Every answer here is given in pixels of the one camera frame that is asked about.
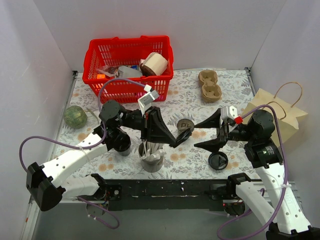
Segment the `red basket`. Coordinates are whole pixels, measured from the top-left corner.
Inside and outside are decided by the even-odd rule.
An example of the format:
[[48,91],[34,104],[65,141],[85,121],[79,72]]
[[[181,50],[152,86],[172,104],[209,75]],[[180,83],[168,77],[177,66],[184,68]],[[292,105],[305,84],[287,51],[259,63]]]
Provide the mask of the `red basket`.
[[[100,74],[97,68],[104,65],[138,65],[140,59],[146,59],[152,52],[161,54],[168,61],[164,73],[161,76],[142,76],[130,79],[152,86],[159,94],[156,101],[164,101],[170,80],[174,76],[174,55],[168,36],[141,36],[126,39],[114,37],[92,40],[84,58],[83,82],[88,84],[98,96],[104,83],[112,78],[106,76],[106,78],[97,79],[97,74]],[[114,99],[118,103],[136,103],[144,94],[141,86],[119,80],[106,86],[101,95],[101,102],[104,104]]]

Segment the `metal cup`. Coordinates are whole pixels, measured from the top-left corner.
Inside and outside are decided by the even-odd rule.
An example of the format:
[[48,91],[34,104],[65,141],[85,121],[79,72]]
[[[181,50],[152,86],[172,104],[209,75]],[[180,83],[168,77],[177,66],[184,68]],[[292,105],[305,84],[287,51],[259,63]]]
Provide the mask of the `metal cup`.
[[193,131],[195,129],[195,124],[191,120],[183,118],[178,121],[176,128],[178,129],[178,135],[180,135],[186,129],[191,129],[191,131]]
[[[142,153],[144,151],[144,143],[141,143],[138,149],[139,156],[142,157]],[[162,156],[160,159],[154,161],[146,161],[145,159],[141,160],[142,168],[148,173],[158,172],[164,164],[164,157]]]

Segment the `floral tablecloth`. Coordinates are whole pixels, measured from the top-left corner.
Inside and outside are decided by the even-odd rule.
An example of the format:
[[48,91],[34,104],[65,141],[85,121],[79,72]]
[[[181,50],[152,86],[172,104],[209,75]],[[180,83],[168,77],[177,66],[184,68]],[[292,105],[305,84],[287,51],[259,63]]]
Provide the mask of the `floral tablecloth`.
[[[160,107],[163,120],[172,134],[177,137],[177,122],[180,119],[190,119],[195,124],[211,116],[217,108],[233,105],[241,113],[247,103],[253,99],[253,93],[244,70],[217,70],[218,85],[222,90],[222,97],[214,103],[206,103],[201,97],[201,88],[198,82],[200,70],[176,70],[170,81],[166,101],[154,102]],[[81,106],[99,115],[97,97],[91,88],[82,81],[80,73],[76,79],[70,105]],[[126,109],[138,109],[138,103],[123,105]],[[63,126],[58,140],[76,145],[99,124],[97,119],[87,112],[88,121],[82,129],[71,129]],[[216,137],[215,129],[195,129],[192,136],[177,148],[164,145],[166,155],[162,168],[155,173],[143,170],[138,156],[138,147],[141,143],[140,132],[123,127],[131,138],[131,153],[123,157],[111,150],[96,157],[91,162],[78,169],[72,177],[84,177],[98,173],[105,179],[226,179],[229,175],[245,172],[250,178],[259,176],[248,161],[244,142],[229,141],[222,149],[229,159],[228,166],[221,171],[212,169],[208,164],[210,152],[194,147],[195,143],[207,141]],[[58,146],[55,157],[68,149]]]

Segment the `textured green ball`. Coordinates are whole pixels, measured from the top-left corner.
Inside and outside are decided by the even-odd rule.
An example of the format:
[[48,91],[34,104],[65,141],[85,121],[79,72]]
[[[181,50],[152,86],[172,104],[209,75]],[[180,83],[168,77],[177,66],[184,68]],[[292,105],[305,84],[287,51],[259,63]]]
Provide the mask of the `textured green ball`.
[[69,127],[80,129],[86,125],[88,116],[80,106],[70,106],[65,110],[63,119]]

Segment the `paper bag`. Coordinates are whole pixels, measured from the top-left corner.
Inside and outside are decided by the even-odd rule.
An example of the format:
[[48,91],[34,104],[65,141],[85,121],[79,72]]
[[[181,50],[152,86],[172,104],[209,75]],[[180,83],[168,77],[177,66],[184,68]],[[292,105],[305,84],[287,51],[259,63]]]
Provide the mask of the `paper bag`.
[[[298,84],[301,88],[300,97],[294,104],[287,103],[282,99],[280,99],[279,97],[277,97],[279,90],[287,84]],[[254,109],[257,106],[264,105],[264,104],[270,105],[275,110],[276,117],[279,123],[281,138],[282,138],[282,141],[285,142],[299,130],[299,122],[301,122],[308,115],[308,113],[306,113],[305,111],[302,111],[299,108],[295,107],[295,104],[300,100],[302,94],[303,94],[302,86],[298,82],[293,82],[293,81],[283,84],[275,93],[275,95],[260,88],[256,93],[256,95],[254,96],[253,100],[248,103],[242,115],[248,113],[250,110]],[[266,107],[264,108],[264,110],[272,114],[269,108]],[[251,115],[246,117],[243,120],[243,123],[247,124],[250,117]],[[271,136],[271,139],[273,140],[274,144],[277,147],[280,146],[277,130],[274,130]]]

